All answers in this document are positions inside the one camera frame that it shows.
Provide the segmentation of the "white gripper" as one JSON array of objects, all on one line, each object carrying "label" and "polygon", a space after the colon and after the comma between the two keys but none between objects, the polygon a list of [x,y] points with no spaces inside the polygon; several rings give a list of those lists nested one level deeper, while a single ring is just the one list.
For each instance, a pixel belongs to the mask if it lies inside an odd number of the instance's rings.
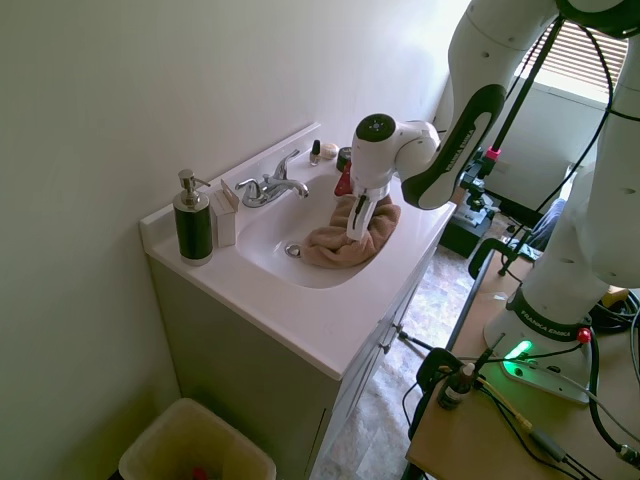
[{"label": "white gripper", "polygon": [[353,187],[354,204],[348,217],[346,235],[354,241],[364,238],[378,202],[389,194],[389,186],[381,188]]}]

